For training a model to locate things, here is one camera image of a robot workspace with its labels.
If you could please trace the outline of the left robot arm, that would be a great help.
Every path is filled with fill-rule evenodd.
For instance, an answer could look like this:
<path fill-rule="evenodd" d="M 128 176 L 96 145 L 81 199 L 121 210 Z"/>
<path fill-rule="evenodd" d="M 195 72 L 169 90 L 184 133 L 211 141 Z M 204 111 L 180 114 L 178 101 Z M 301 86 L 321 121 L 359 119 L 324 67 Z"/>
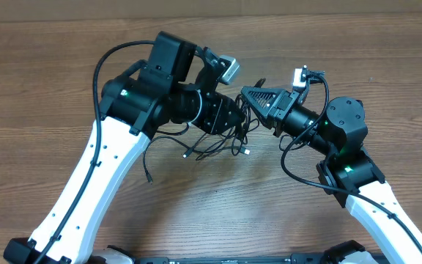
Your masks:
<path fill-rule="evenodd" d="M 86 148 L 55 205 L 28 238 L 13 238 L 9 263 L 85 263 L 125 175 L 160 126 L 191 124 L 209 135 L 241 128 L 245 116 L 217 92 L 238 74 L 234 57 L 167 32 L 148 59 L 94 88 L 95 121 Z"/>

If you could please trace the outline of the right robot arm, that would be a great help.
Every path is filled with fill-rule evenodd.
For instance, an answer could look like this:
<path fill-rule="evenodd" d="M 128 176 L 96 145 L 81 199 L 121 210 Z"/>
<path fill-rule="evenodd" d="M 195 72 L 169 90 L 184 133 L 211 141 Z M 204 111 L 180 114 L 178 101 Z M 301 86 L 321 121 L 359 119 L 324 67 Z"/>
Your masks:
<path fill-rule="evenodd" d="M 324 155 L 316 165 L 319 180 L 314 182 L 289 170 L 286 158 L 292 148 L 285 147 L 281 168 L 291 179 L 334 196 L 366 229 L 389 263 L 422 263 L 421 231 L 363 146 L 368 128 L 361 101 L 326 96 L 322 112 L 316 114 L 304 107 L 305 92 L 259 87 L 241 90 L 243 100 L 262 124 Z"/>

